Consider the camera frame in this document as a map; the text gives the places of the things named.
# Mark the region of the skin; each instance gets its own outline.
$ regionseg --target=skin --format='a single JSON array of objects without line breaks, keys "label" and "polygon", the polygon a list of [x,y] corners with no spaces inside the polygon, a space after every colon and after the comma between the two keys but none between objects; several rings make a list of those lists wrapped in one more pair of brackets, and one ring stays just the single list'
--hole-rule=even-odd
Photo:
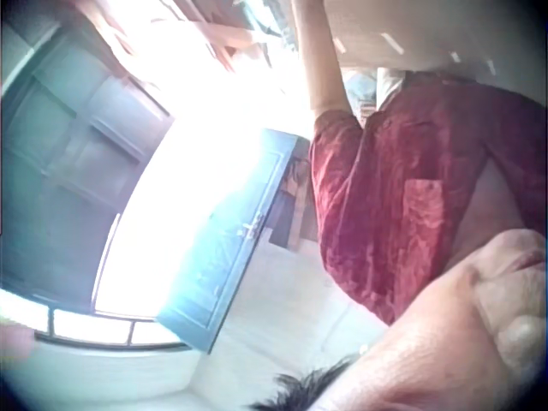
[{"label": "skin", "polygon": [[[350,112],[324,2],[293,0],[293,9],[316,118]],[[497,410],[511,402],[545,363],[545,244],[524,228],[488,161],[445,273],[311,411]]]}]

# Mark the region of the shirt pocket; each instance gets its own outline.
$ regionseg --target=shirt pocket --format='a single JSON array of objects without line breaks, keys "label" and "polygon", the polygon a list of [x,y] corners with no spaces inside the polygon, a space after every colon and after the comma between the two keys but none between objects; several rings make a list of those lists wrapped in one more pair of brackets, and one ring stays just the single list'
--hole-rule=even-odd
[{"label": "shirt pocket", "polygon": [[405,181],[402,204],[402,242],[396,274],[396,316],[407,309],[433,279],[435,259],[442,246],[444,197],[441,180]]}]

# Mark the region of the red fabric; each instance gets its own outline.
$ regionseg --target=red fabric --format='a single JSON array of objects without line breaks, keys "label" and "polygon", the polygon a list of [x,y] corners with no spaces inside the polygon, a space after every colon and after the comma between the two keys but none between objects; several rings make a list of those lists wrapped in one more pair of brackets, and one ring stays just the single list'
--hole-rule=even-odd
[{"label": "red fabric", "polygon": [[489,86],[430,79],[399,92],[365,130],[349,113],[324,113],[311,162],[326,270],[393,323],[448,262],[488,158],[525,225],[545,235],[541,105]]}]

